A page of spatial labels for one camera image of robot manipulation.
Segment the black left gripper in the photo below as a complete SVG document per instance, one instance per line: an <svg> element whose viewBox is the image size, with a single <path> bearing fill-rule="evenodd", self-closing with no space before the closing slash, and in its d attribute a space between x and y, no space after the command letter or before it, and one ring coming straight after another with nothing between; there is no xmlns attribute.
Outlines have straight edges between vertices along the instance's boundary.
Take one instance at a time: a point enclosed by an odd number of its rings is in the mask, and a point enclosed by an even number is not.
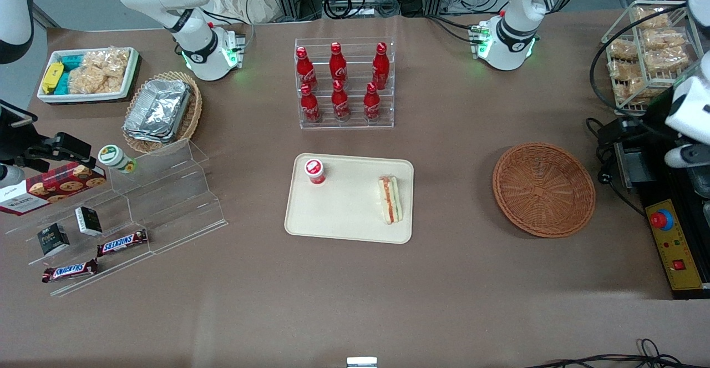
<svg viewBox="0 0 710 368"><path fill-rule="evenodd" d="M643 115L619 116L602 125L597 131L599 145L621 143L627 147L640 147L676 140L677 131L665 124L671 104L672 95L661 94L652 98Z"/></svg>

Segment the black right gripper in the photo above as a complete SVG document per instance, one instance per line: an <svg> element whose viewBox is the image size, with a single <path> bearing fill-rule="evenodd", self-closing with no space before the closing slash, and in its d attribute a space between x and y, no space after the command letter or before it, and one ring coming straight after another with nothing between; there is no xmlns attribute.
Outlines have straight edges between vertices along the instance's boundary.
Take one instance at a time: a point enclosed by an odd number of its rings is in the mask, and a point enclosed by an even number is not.
<svg viewBox="0 0 710 368"><path fill-rule="evenodd" d="M91 169L91 150L91 145L64 132L56 133L53 137L40 134L21 135L19 140L11 145L11 165L48 172L48 161L52 160L76 162Z"/></svg>

